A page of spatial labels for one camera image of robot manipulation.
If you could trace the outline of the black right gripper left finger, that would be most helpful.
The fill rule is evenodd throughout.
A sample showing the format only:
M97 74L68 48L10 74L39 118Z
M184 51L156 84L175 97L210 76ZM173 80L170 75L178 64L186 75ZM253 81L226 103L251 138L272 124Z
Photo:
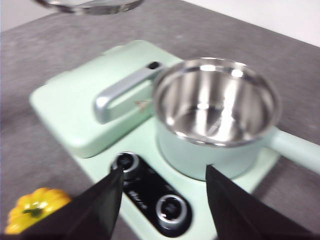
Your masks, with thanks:
M109 240L120 211L121 168L23 232L25 240Z

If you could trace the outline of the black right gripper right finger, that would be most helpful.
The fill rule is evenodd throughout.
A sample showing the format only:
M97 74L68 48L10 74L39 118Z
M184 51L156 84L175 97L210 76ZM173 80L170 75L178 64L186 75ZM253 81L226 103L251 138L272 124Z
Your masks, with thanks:
M320 235L267 206L211 165L208 205L220 240L318 240Z

